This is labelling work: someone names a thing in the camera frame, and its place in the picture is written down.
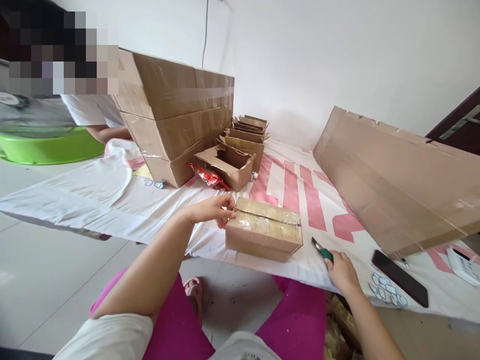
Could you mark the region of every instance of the cable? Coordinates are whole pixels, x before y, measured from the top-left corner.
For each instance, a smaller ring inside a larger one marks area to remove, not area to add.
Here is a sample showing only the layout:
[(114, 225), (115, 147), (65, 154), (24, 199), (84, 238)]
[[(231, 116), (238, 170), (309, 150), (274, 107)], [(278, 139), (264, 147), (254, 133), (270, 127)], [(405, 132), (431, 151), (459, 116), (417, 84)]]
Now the cable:
[(203, 54), (201, 55), (201, 68), (204, 68), (205, 49), (207, 48), (207, 29), (209, 25), (209, 0), (206, 0), (205, 11), (205, 42), (203, 43)]

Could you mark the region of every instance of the tile floor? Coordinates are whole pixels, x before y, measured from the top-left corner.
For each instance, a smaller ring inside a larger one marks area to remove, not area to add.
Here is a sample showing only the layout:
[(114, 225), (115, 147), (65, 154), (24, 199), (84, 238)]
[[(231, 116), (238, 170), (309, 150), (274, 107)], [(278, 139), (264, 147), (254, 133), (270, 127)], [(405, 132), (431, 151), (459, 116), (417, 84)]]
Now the tile floor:
[[(0, 160), (0, 197), (81, 164), (20, 166)], [(55, 354), (80, 328), (103, 286), (144, 245), (93, 240), (0, 214), (0, 347)], [(233, 265), (187, 258), (182, 278), (201, 276), (203, 330), (214, 347), (236, 330), (255, 332), (281, 299), (272, 278)], [(480, 326), (380, 309), (407, 359), (474, 359)]]

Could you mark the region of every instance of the black smartphone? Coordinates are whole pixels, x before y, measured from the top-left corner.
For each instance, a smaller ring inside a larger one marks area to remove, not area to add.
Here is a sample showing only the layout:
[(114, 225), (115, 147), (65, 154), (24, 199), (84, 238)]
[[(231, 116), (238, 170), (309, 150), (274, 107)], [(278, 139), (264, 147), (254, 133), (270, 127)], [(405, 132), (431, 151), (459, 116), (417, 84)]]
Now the black smartphone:
[(425, 286), (411, 277), (405, 270), (390, 260), (381, 251), (375, 250), (371, 262), (387, 275), (403, 291), (411, 296), (413, 300), (424, 308), (429, 307), (429, 293)]

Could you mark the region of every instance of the pink pants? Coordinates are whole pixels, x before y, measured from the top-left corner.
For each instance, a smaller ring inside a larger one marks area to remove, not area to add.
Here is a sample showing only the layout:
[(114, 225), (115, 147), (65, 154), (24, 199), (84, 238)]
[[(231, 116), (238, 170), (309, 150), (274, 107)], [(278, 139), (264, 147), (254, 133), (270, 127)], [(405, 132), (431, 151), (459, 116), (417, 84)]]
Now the pink pants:
[[(91, 307), (93, 315), (127, 269), (119, 272)], [(323, 359), (327, 301), (322, 289), (274, 276), (283, 291), (280, 303), (256, 335), (280, 358)], [(208, 359), (215, 352), (197, 322), (180, 274), (166, 298), (143, 359)]]

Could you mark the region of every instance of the box cutter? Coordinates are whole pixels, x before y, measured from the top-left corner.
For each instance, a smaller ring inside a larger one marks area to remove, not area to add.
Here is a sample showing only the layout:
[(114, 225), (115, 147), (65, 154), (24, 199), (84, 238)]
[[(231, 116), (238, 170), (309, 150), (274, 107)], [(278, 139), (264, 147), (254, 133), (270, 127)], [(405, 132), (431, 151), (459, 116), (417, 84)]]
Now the box cutter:
[(332, 264), (334, 263), (334, 257), (330, 251), (321, 247), (320, 244), (316, 242), (313, 237), (311, 238), (311, 243), (324, 259), (330, 260)]

